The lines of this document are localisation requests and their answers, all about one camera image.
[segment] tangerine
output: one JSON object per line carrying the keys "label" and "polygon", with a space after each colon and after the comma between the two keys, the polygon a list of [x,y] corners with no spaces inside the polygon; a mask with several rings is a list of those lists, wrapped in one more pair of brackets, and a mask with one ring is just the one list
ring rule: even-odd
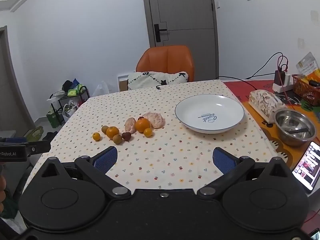
{"label": "tangerine", "polygon": [[92,138],[97,142],[97,141],[100,141],[101,135],[98,132],[95,132],[93,133]]}
{"label": "tangerine", "polygon": [[144,134],[145,137],[150,137],[152,135],[152,129],[151,128],[146,128],[143,131],[143,134]]}
{"label": "tangerine", "polygon": [[112,140],[112,138],[119,134],[119,129],[115,126],[110,126],[108,127],[107,131],[106,131],[106,135],[110,138],[110,140]]}
{"label": "tangerine", "polygon": [[147,118],[142,118],[136,122],[136,130],[143,133],[145,129],[150,128],[150,121]]}

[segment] orange chair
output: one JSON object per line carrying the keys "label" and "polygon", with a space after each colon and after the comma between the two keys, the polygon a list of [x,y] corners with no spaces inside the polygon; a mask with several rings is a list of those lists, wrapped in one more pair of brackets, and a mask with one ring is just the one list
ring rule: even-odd
{"label": "orange chair", "polygon": [[194,81],[194,67],[190,50],[185,45],[147,49],[139,60],[137,72],[156,71],[175,74],[185,71],[189,82]]}

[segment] door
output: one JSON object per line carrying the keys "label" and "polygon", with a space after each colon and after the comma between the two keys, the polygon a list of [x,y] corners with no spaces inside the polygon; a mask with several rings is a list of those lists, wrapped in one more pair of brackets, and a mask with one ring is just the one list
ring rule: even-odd
{"label": "door", "polygon": [[155,46],[188,46],[195,65],[195,81],[215,79],[218,55],[212,0],[149,0],[149,3]]}
{"label": "door", "polygon": [[0,28],[0,131],[15,130],[15,137],[22,137],[35,126],[19,96],[7,41],[6,28]]}

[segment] phone screen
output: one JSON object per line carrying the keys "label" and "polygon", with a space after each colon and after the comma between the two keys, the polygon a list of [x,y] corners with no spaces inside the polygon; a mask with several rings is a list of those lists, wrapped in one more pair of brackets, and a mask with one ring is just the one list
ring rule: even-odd
{"label": "phone screen", "polygon": [[320,175],[320,146],[311,142],[292,174],[311,192]]}
{"label": "phone screen", "polygon": [[310,238],[312,240],[320,240],[320,232],[319,232],[319,228],[317,228],[316,230],[312,231],[309,234]]}

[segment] human hand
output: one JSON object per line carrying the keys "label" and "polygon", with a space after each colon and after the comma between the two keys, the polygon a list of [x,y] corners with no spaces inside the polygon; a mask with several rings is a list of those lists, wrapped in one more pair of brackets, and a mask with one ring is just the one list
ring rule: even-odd
{"label": "human hand", "polygon": [[[2,171],[3,169],[3,163],[0,163],[0,170]],[[5,189],[5,186],[7,185],[7,182],[5,181],[5,178],[4,176],[0,175],[0,213],[2,213],[3,211],[3,204],[2,204],[2,201],[4,201],[5,199],[5,192],[4,192],[4,189]]]}

